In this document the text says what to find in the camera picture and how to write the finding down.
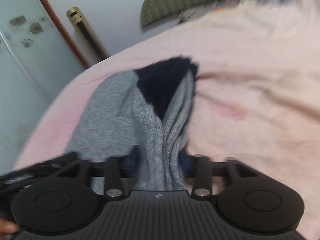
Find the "person's hand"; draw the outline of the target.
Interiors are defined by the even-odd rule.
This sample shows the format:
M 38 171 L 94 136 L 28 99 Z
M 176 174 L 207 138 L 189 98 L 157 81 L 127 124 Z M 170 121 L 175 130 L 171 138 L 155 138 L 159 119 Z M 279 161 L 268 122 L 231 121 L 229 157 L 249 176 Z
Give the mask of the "person's hand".
M 6 234 L 13 234 L 19 231 L 19 227 L 6 219 L 1 218 L 0 219 L 0 234 L 6 235 Z

